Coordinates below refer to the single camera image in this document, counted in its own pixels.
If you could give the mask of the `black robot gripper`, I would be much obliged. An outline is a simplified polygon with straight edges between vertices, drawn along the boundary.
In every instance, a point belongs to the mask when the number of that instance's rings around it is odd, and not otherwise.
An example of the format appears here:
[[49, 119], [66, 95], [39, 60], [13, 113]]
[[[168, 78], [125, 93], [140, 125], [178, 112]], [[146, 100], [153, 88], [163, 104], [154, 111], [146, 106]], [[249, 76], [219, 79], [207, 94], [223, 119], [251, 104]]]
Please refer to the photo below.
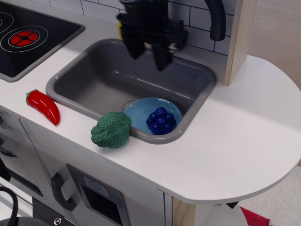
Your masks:
[[173, 23], [168, 17], [167, 0], [122, 0], [126, 13], [117, 19], [122, 23], [123, 42], [133, 59], [145, 52], [145, 43], [152, 45], [155, 64], [163, 71], [173, 59], [169, 51], [177, 49]]

